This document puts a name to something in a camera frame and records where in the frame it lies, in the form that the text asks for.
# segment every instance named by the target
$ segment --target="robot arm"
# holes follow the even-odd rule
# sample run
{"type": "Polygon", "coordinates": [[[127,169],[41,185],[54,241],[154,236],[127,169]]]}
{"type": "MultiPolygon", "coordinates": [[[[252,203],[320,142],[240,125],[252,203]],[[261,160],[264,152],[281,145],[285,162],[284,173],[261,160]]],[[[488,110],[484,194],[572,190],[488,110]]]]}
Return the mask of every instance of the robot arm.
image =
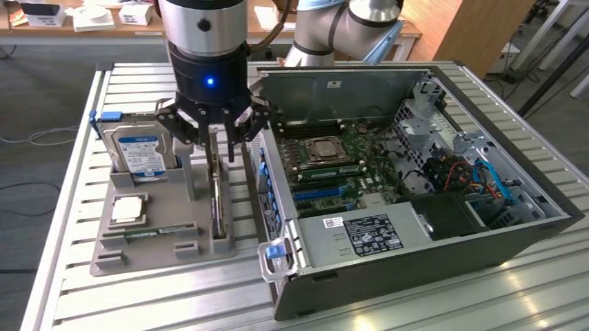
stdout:
{"type": "Polygon", "coordinates": [[[402,22],[404,0],[302,0],[286,66],[333,66],[333,51],[382,62],[402,22]]]}
{"type": "MultiPolygon", "coordinates": [[[[380,63],[401,30],[401,7],[402,0],[301,1],[286,65],[333,65],[334,50],[380,63]]],[[[209,125],[222,123],[233,161],[233,146],[253,140],[272,115],[268,105],[253,103],[248,88],[246,0],[159,0],[159,10],[178,93],[175,100],[159,103],[157,119],[183,143],[205,146],[207,154],[209,125]],[[198,122],[198,129],[178,110],[198,122]]],[[[284,19],[265,42],[282,25],[284,19]]]]}

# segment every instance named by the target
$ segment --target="hard drive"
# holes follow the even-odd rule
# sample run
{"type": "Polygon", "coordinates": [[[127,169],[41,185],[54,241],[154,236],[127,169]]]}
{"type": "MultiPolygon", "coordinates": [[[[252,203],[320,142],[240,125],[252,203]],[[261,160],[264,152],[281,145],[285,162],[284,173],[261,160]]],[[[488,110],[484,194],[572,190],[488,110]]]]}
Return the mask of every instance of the hard drive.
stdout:
{"type": "Polygon", "coordinates": [[[131,172],[135,181],[166,177],[178,168],[173,136],[151,114],[105,112],[97,122],[117,172],[131,172]]]}

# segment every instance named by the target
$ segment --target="blue latch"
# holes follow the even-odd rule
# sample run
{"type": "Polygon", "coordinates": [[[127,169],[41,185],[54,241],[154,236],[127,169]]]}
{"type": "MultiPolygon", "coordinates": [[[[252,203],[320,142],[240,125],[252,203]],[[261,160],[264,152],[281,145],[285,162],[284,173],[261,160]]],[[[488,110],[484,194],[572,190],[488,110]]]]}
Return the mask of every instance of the blue latch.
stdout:
{"type": "Polygon", "coordinates": [[[123,112],[103,112],[101,121],[103,122],[119,122],[123,118],[123,112]]]}
{"type": "Polygon", "coordinates": [[[286,248],[285,245],[276,245],[266,248],[266,258],[270,260],[280,259],[286,256],[286,248]]]}
{"type": "Polygon", "coordinates": [[[260,164],[260,169],[258,169],[258,175],[262,176],[265,174],[265,170],[266,170],[266,162],[262,162],[260,164]]]}

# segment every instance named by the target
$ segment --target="red cable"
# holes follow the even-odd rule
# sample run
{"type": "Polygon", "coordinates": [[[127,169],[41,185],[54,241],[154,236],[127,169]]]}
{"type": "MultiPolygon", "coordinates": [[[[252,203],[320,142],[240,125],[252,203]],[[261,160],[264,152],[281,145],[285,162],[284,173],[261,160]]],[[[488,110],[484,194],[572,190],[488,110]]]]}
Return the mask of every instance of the red cable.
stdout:
{"type": "Polygon", "coordinates": [[[449,185],[451,185],[451,178],[452,178],[452,173],[455,172],[455,168],[459,164],[465,163],[469,164],[469,162],[465,161],[459,161],[456,162],[452,167],[451,167],[451,172],[449,172],[449,178],[447,178],[447,184],[444,185],[444,192],[449,190],[449,185]]]}
{"type": "Polygon", "coordinates": [[[491,195],[493,195],[493,198],[499,198],[496,191],[493,191],[493,189],[491,188],[489,185],[488,185],[488,189],[489,189],[491,195]]]}

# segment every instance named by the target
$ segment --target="blue hard drive label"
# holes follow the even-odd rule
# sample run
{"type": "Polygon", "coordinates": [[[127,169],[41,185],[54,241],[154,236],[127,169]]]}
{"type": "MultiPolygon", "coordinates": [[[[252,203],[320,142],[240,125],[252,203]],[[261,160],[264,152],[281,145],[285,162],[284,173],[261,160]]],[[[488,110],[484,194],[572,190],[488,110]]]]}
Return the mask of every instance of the blue hard drive label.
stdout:
{"type": "Polygon", "coordinates": [[[386,214],[344,221],[344,226],[360,257],[404,248],[386,214]]]}
{"type": "Polygon", "coordinates": [[[157,136],[119,138],[129,172],[139,177],[162,176],[166,172],[165,157],[158,152],[157,136]]]}

